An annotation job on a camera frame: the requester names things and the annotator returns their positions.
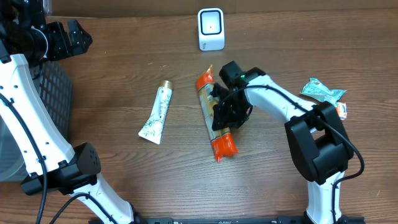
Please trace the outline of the orange pasta packet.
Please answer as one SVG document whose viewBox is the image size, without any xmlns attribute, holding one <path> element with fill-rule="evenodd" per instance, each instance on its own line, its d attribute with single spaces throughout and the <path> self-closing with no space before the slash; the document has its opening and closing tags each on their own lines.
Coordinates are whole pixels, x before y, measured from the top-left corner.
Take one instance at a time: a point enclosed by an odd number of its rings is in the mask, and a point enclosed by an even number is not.
<svg viewBox="0 0 398 224">
<path fill-rule="evenodd" d="M 211 96 L 211 92 L 215 85 L 212 65 L 197 77 L 195 85 L 216 161 L 221 162 L 223 157 L 232 157 L 238 154 L 239 151 L 235 145 L 230 129 L 224 128 L 214 131 L 212 128 L 214 121 L 213 106 L 217 105 L 219 101 L 219 98 Z"/>
</svg>

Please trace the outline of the white bamboo print tube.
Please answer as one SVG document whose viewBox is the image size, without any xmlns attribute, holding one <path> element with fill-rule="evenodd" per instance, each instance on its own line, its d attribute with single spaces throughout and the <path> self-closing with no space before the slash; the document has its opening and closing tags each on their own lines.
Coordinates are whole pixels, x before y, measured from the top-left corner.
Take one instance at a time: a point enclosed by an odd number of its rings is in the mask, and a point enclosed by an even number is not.
<svg viewBox="0 0 398 224">
<path fill-rule="evenodd" d="M 155 144 L 160 144 L 173 88 L 174 85 L 168 80 L 160 82 L 150 117 L 139 131 L 139 137 Z"/>
</svg>

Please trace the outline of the teal wet wipes packet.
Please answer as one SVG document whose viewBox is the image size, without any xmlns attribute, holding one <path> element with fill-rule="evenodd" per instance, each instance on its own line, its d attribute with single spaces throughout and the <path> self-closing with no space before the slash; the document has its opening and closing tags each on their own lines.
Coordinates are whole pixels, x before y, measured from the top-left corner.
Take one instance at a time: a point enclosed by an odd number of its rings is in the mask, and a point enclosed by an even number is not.
<svg viewBox="0 0 398 224">
<path fill-rule="evenodd" d="M 327 101 L 334 107 L 337 107 L 338 100 L 345 94 L 345 92 L 346 90 L 331 90 L 320 80 L 310 78 L 310 81 L 303 87 L 300 93 L 319 102 Z"/>
</svg>

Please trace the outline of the small orange snack packet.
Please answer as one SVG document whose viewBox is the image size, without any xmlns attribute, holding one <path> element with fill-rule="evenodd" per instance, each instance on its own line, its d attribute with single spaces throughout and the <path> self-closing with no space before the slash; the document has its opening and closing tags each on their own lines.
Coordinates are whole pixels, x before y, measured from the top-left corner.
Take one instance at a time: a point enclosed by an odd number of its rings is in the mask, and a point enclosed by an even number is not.
<svg viewBox="0 0 398 224">
<path fill-rule="evenodd" d="M 336 111 L 340 117 L 340 120 L 345 120 L 347 118 L 348 112 L 346 103 L 337 102 Z"/>
</svg>

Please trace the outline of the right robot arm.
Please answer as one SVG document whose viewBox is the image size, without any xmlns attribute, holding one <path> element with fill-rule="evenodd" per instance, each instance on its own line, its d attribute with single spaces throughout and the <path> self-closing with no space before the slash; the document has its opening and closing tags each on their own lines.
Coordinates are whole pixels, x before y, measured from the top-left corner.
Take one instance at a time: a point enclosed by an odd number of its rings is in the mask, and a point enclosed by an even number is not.
<svg viewBox="0 0 398 224">
<path fill-rule="evenodd" d="M 261 69 L 243 71 L 234 61 L 224 65 L 215 84 L 213 130 L 239 128 L 258 107 L 285 126 L 293 163 L 308 183 L 305 223 L 347 223 L 340 210 L 340 184 L 354 156 L 336 108 L 301 99 L 276 84 Z"/>
</svg>

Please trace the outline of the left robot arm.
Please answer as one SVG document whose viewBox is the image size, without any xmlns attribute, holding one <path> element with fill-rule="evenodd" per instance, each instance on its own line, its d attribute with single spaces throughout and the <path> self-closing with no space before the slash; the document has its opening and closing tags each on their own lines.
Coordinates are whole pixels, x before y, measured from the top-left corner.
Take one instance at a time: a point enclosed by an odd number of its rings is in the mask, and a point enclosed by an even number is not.
<svg viewBox="0 0 398 224">
<path fill-rule="evenodd" d="M 1 2 L 1 117 L 23 156 L 27 195 L 57 190 L 80 200 L 101 223 L 142 223 L 101 174 L 90 143 L 72 146 L 54 125 L 35 89 L 30 69 L 87 52 L 92 38 L 76 20 L 47 23 L 42 1 Z"/>
</svg>

